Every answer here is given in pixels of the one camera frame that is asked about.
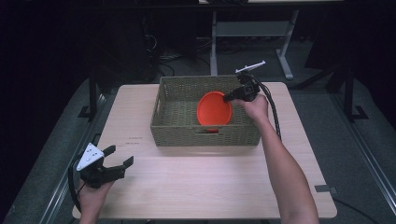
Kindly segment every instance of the woven basket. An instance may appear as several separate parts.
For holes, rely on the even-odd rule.
[[[227,94],[238,87],[236,76],[162,77],[150,124],[156,145],[257,146],[259,131],[238,105],[233,105],[227,125],[200,125],[196,117],[198,102],[207,92]]]

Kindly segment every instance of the metal stand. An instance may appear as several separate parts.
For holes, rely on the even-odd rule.
[[[218,75],[218,63],[216,57],[217,36],[285,36],[282,49],[276,50],[282,70],[286,79],[293,79],[286,51],[288,50],[291,35],[299,10],[294,10],[289,21],[217,21],[217,12],[213,12],[212,21],[212,52],[210,53],[210,75]]]
[[[78,114],[79,118],[89,118],[88,122],[91,122],[96,115],[97,104],[96,104],[96,82],[94,79],[93,71],[89,76],[89,85],[90,85],[90,106],[82,107],[81,111]]]
[[[293,11],[291,15],[290,23],[288,26],[288,32],[285,36],[285,43],[283,44],[282,49],[277,49],[277,58],[280,61],[280,66],[282,67],[283,73],[285,74],[286,79],[293,79],[293,74],[291,73],[288,61],[286,60],[286,51],[288,50],[289,42],[291,40],[291,35],[293,34],[294,26],[297,21],[298,10]]]

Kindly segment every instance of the metal frame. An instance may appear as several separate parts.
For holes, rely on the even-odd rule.
[[[217,12],[213,12],[212,20],[212,51],[210,53],[210,75],[218,75],[216,56],[216,41],[218,36],[284,36],[285,42],[281,49],[276,50],[283,73],[286,79],[293,79],[286,52],[293,34],[299,10],[294,10],[289,21],[217,21]]]

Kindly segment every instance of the dark floor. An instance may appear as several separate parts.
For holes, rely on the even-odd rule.
[[[275,49],[282,44],[282,39],[272,42],[249,40],[245,47],[233,54],[219,57],[219,74],[230,75],[236,68],[259,63],[266,65],[253,70],[251,74],[261,81],[284,82],[288,86],[312,77],[319,72],[304,68],[304,62],[311,48],[310,42],[292,42],[287,54],[294,80],[286,80],[276,58]],[[174,55],[166,51],[164,56]],[[198,55],[200,60],[180,58],[166,63],[175,71],[175,76],[208,76],[210,73],[209,53]],[[167,76],[172,70],[161,66]],[[331,219],[322,219],[321,223],[396,223],[395,213],[391,210],[383,192],[377,185],[368,164],[363,159],[361,146],[350,131],[356,128],[366,145],[375,155],[377,162],[392,186],[396,184],[396,133],[373,103],[370,93],[355,80],[354,105],[360,105],[369,119],[357,120],[354,124],[345,122],[345,115],[340,112],[338,99],[343,99],[342,90],[329,94],[324,87],[328,81],[325,77],[313,85],[299,91],[290,91],[291,97],[304,125],[308,139],[318,159],[319,166],[327,184],[334,188],[334,199],[338,214]],[[80,109],[89,103],[88,81],[84,81],[70,99],[57,125],[54,127],[35,166],[26,179],[17,199],[4,221],[5,224],[16,223],[68,223],[71,216],[72,202],[67,188],[62,185],[64,172],[73,153],[81,150],[92,139],[98,140],[106,123],[106,117],[116,97],[117,88],[105,94],[99,104],[99,112],[92,122],[78,118]],[[200,220],[158,220],[158,223],[204,223]],[[145,220],[100,220],[99,223],[145,223]],[[209,220],[209,223],[260,223],[259,220]]]

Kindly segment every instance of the tabletop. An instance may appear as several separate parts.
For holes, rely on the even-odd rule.
[[[315,190],[326,182],[287,87],[280,82],[264,84],[276,105],[283,143],[306,175],[319,217],[335,217],[330,192]],[[100,217],[279,218],[262,142],[253,147],[156,147],[149,125],[158,87],[119,89],[98,147],[117,147],[106,157],[105,167],[121,165],[130,156],[134,164],[113,185]],[[79,217],[76,208],[73,216]]]

